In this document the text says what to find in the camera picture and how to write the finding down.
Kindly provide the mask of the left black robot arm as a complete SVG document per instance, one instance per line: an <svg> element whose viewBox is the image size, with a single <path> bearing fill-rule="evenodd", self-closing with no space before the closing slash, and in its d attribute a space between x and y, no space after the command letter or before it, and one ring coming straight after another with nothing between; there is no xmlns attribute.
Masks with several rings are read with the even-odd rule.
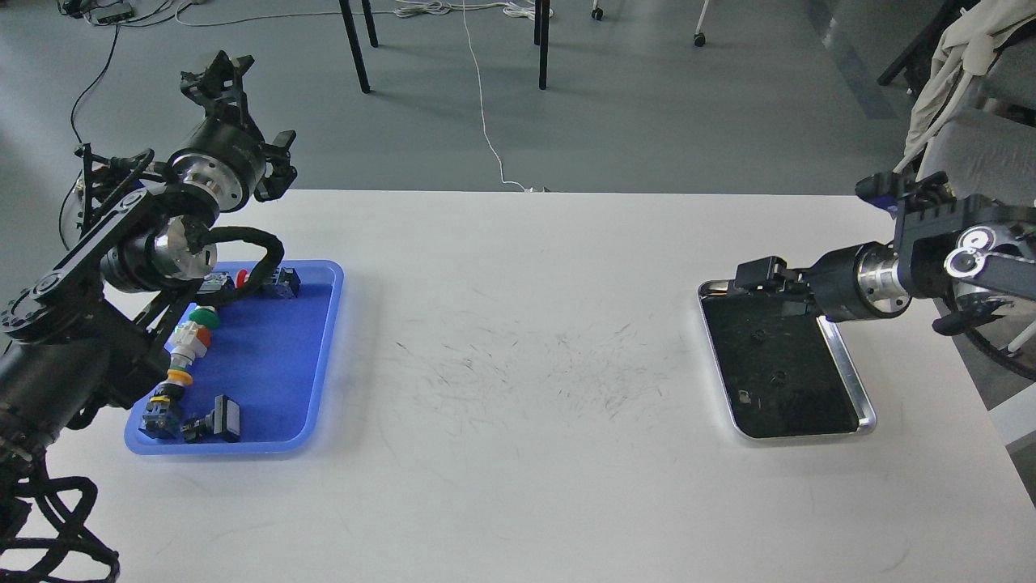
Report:
<svg viewBox="0 0 1036 583"><path fill-rule="evenodd" d="M49 476L48 447L100 407L130 409L151 389L146 427L174 428L173 399L206 351L212 310L274 280L284 256L275 235L217 225L249 199L281 198L297 177L295 132L267 141L249 114L253 64L219 51L203 70L181 72L182 95L204 116L167 161L152 149L75 151L78 242L2 311L11 340L2 355L2 549L41 553L30 569L3 569L4 582L53 582L73 553L106 567L105 581L118 578L118 554L86 527L96 485Z"/></svg>

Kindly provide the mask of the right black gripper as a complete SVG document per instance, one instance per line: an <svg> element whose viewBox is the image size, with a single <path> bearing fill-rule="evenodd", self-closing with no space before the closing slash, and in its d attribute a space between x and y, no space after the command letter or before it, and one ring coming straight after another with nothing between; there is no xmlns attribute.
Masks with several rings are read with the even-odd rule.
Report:
<svg viewBox="0 0 1036 583"><path fill-rule="evenodd" d="M733 294L706 296L704 317L815 318L819 310L832 322L888 320L911 305L897 269L897 254L877 242L831 251L807 270L766 256L737 266ZM809 293L815 307L795 295Z"/></svg>

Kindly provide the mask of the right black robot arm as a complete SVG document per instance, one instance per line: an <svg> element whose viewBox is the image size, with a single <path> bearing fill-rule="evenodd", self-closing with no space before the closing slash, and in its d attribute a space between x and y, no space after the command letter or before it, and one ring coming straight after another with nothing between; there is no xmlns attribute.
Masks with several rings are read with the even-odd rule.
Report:
<svg viewBox="0 0 1036 583"><path fill-rule="evenodd" d="M922 178L884 171L855 193L891 215L889 242L836 249L807 268L778 256L741 263L735 276L700 287L707 320L732 309L730 331L764 339L751 307L762 309L764 322L803 324L892 320L915 300L940 301L947 313L932 324L937 334L963 336L988 360L1033 380L1014 348L996 347L982 330L1034 308L1034 208L958 197L943 171Z"/></svg>

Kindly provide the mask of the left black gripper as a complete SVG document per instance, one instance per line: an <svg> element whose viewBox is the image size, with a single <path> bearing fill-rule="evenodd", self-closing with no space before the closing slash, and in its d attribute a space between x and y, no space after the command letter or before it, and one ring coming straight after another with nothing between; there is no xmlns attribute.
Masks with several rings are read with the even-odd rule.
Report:
<svg viewBox="0 0 1036 583"><path fill-rule="evenodd" d="M299 176L290 155L296 130L263 143L262 136L240 128L254 125L243 85L254 62L252 55L229 57L221 49L203 71L180 72L180 92L203 107L205 118L168 163L178 181L207 192L223 213L243 209L252 192L257 202L274 202Z"/></svg>

